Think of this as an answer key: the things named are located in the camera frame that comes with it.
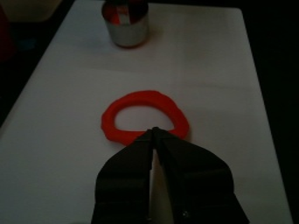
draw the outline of red ring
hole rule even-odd
[[[131,106],[150,106],[162,110],[173,120],[174,129],[170,132],[179,138],[186,138],[190,124],[174,100],[158,91],[146,90],[127,94],[109,106],[102,116],[102,129],[109,140],[130,145],[146,133],[145,131],[121,130],[115,126],[118,112]]]

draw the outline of red rubber band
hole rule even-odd
[[[109,140],[130,145],[146,133],[145,131],[129,131],[117,128],[118,112],[133,106],[150,106],[162,110],[174,124],[174,129],[170,132],[179,138],[186,138],[190,124],[174,100],[158,91],[146,90],[127,94],[109,106],[102,116],[102,129]]]

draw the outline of tin can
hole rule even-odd
[[[145,0],[110,0],[102,7],[110,37],[118,46],[134,47],[149,36],[149,4]]]

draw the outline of metal can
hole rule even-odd
[[[110,37],[118,46],[134,47],[149,36],[149,3],[145,0],[110,0],[102,7]]]

